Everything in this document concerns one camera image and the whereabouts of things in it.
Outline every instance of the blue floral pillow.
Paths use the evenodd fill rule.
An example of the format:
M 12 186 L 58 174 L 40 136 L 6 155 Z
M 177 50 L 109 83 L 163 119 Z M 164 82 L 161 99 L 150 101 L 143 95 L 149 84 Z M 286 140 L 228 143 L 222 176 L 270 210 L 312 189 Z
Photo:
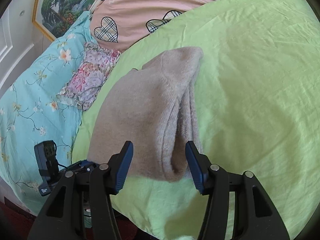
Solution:
M 0 99 L 0 176 L 31 211 L 45 201 L 34 145 L 54 140 L 57 160 L 71 164 L 72 146 L 82 111 L 57 101 L 56 94 L 70 80 L 84 57 L 90 34 L 90 13 L 84 12 L 66 34 L 54 41 Z

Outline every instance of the brown knit garment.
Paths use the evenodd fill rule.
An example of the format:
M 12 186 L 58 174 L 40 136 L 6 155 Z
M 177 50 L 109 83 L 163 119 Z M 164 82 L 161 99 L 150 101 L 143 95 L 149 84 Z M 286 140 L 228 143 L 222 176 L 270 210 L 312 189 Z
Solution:
M 101 106 L 87 159 L 107 163 L 130 140 L 129 174 L 167 181 L 191 177 L 185 145 L 193 140 L 201 152 L 194 82 L 202 57 L 199 47 L 167 50 L 120 78 Z

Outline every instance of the silver bolt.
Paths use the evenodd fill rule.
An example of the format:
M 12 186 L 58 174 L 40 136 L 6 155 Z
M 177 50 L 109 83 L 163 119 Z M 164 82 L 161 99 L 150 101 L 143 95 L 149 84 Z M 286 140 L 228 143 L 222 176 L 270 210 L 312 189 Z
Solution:
M 218 170 L 220 169 L 220 167 L 219 167 L 219 165 L 217 165 L 217 164 L 212 164 L 212 165 L 210 166 L 210 169 L 213 170 L 213 171 L 218 171 Z
M 73 176 L 73 171 L 67 171 L 64 176 L 66 176 L 66 178 L 71 178 Z
M 99 169 L 102 170 L 102 171 L 105 171 L 109 168 L 109 165 L 106 164 L 106 163 L 103 163 L 99 166 Z
M 252 178 L 253 177 L 253 173 L 251 171 L 246 171 L 244 173 L 248 178 Z

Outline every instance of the framed painting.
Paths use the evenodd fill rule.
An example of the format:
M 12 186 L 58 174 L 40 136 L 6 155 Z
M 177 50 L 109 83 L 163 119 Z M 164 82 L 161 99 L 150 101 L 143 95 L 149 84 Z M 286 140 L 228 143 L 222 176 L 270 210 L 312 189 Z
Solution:
M 63 36 L 96 0 L 36 0 L 32 22 L 51 41 Z

